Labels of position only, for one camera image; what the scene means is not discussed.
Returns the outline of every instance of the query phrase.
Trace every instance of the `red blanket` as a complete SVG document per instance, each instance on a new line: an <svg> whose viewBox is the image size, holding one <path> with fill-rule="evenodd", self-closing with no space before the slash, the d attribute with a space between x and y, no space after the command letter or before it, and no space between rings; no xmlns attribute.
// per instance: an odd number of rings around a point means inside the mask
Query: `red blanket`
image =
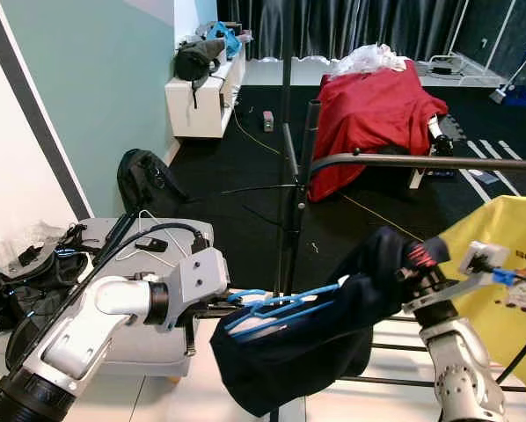
<svg viewBox="0 0 526 422"><path fill-rule="evenodd" d="M322 102L314 160L331 154L377 152L396 144L412 155L429 151L427 122L434 114L444 115L444 101L423 88L413 62L407 70L381 69L372 74L344 75L324 80L318 99ZM348 185L364 165L335 165L320 171L311 181L310 200L322 200Z"/></svg>

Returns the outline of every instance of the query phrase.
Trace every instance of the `white shelf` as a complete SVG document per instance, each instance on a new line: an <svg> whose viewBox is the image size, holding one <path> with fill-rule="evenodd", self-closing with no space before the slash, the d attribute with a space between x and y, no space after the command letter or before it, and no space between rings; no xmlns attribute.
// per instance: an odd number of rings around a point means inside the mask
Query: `white shelf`
<svg viewBox="0 0 526 422"><path fill-rule="evenodd" d="M173 136L221 138L230 122L244 74L245 49L242 48L232 61L220 66L213 75L217 77L209 77L197 90L197 108L194 107L192 83L174 77L165 86ZM229 107L221 108L221 95Z"/></svg>

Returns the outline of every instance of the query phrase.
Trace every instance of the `white plastic bag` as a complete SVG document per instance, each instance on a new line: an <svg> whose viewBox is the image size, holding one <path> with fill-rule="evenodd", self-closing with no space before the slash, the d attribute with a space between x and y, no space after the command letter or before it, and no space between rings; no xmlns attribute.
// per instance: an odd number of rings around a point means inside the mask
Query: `white plastic bag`
<svg viewBox="0 0 526 422"><path fill-rule="evenodd" d="M405 70L406 57L397 56L390 47L370 44L357 48L353 53L333 65L332 77L349 73L374 73L382 68Z"/></svg>

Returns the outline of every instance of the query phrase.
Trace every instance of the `yellow garment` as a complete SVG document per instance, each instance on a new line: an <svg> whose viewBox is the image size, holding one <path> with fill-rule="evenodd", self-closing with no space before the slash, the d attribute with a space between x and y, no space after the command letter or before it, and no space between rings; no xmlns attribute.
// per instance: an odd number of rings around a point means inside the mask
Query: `yellow garment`
<svg viewBox="0 0 526 422"><path fill-rule="evenodd" d="M465 279L457 268L473 240L508 247L503 268L526 275L526 198L500 196L447 229L441 238L452 257L441 265L450 279ZM526 283L483 287L453 302L460 315L470 319L492 360L506 367L526 343ZM526 356L514 374L526 385Z"/></svg>

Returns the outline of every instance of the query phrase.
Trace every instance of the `black carpet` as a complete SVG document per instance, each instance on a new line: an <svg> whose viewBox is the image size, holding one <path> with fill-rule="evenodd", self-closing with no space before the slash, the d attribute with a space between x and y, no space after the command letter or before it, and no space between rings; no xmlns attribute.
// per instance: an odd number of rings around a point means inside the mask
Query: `black carpet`
<svg viewBox="0 0 526 422"><path fill-rule="evenodd" d="M488 98L491 90L426 90L447 101L467 139L486 139L494 146L503 140L526 159L526 109L496 105ZM292 87L292 133L297 148L303 136L306 105L317 94L318 87ZM278 149L281 131L276 128L272 134L264 133L261 116L264 110L271 110L275 120L279 119L281 87L245 86L239 101L240 124L261 142ZM503 150L500 153L509 158ZM456 155L475 156L465 143L456 145ZM244 135L232 116L222 140L185 140L172 169L193 196L205 196L239 187L276 184L278 161L277 155ZM526 195L526 173L503 173ZM446 180L424 178L420 189L411 191L407 188L409 174L407 169L368 168L341 193L420 238L437 235L483 203L460 175ZM510 194L501 182L484 188L492 198ZM276 227L266 220L276 220L277 200L278 193L273 191L214 197L184 206L179 216L213 224L215 246L228 260L234 287L271 289L277 258ZM382 225L385 222L379 217L339 194L310 204L304 217L295 290L322 285L345 254Z"/></svg>

